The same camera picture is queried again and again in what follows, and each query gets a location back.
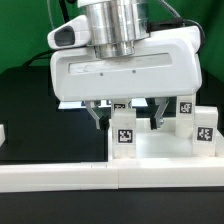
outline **white block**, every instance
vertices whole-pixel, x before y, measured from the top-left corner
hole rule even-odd
[[[218,111],[216,107],[196,107],[193,155],[215,156]]]
[[[217,127],[218,110],[216,107],[195,107],[195,125]]]
[[[176,106],[176,131],[179,138],[192,138],[196,95],[178,96]]]
[[[179,138],[192,138],[193,119],[176,119],[175,135]]]
[[[4,126],[0,125],[0,147],[5,141],[5,132],[4,132]]]
[[[114,158],[136,157],[136,110],[116,109],[112,118]]]
[[[176,117],[184,119],[192,119],[195,112],[195,102],[196,96],[178,96],[177,97],[177,107],[176,107]]]
[[[132,107],[130,99],[112,100],[111,101],[111,118],[113,119],[115,109],[128,109]]]

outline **metal cylinder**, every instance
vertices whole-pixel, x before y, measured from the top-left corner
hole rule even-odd
[[[133,41],[149,36],[148,0],[101,2],[85,6],[85,13],[99,58],[133,54]]]

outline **black table surface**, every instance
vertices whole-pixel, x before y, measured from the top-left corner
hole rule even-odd
[[[223,83],[203,73],[197,104],[218,107],[222,133],[223,90]],[[57,109],[48,67],[17,67],[0,75],[0,107],[7,137],[1,164],[107,160],[107,132],[97,131],[85,110]],[[174,110],[171,103],[166,114]],[[146,112],[138,110],[138,116]],[[223,187],[5,193],[0,224],[223,224],[223,208]]]

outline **green wall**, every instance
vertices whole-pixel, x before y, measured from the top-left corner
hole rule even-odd
[[[150,2],[151,20],[171,16],[157,3]],[[224,81],[224,1],[167,0],[187,19],[198,21],[206,33],[206,46],[201,51],[202,67]],[[51,0],[54,23],[63,23],[58,0]],[[76,5],[68,5],[72,17],[77,15]],[[48,50],[46,37],[51,30],[46,0],[0,1],[0,73],[20,66],[37,53]]]

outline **white base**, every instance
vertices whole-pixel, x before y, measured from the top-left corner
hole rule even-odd
[[[148,119],[138,120],[137,159],[112,160],[110,141],[105,163],[1,166],[0,192],[224,186],[220,133],[219,157],[192,157],[192,140],[174,131],[175,119],[166,119],[159,131],[150,131]]]
[[[0,147],[4,141],[5,141],[4,127],[3,127],[3,125],[0,125]]]

